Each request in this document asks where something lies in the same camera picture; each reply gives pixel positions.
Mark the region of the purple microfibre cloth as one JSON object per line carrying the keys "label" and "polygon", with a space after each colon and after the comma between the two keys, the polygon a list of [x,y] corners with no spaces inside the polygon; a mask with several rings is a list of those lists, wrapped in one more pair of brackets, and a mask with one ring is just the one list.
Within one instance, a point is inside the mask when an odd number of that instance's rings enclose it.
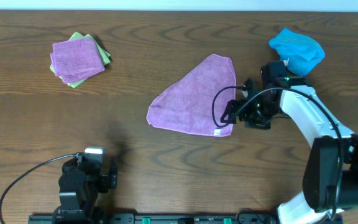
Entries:
{"label": "purple microfibre cloth", "polygon": [[165,89],[149,106],[147,122],[160,129],[199,136],[226,137],[233,125],[213,122],[236,97],[236,73],[231,58],[206,57],[181,80]]}

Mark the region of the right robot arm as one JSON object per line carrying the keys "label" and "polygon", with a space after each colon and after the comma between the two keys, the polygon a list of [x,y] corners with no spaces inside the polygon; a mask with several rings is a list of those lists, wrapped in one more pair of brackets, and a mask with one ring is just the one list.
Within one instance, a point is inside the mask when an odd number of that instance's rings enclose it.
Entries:
{"label": "right robot arm", "polygon": [[310,145],[302,191],[277,207],[266,223],[322,223],[358,208],[358,135],[338,121],[303,77],[251,79],[240,87],[245,98],[231,100],[216,126],[236,121],[269,129],[276,114],[288,116]]}

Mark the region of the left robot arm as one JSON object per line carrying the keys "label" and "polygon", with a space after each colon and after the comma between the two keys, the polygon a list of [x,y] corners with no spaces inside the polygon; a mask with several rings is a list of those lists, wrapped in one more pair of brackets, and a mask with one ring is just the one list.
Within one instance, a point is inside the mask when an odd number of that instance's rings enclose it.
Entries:
{"label": "left robot arm", "polygon": [[95,207],[100,193],[117,185],[117,165],[111,159],[108,172],[101,172],[98,160],[71,159],[63,164],[60,187],[60,206],[52,214],[52,223],[99,223],[100,209]]}

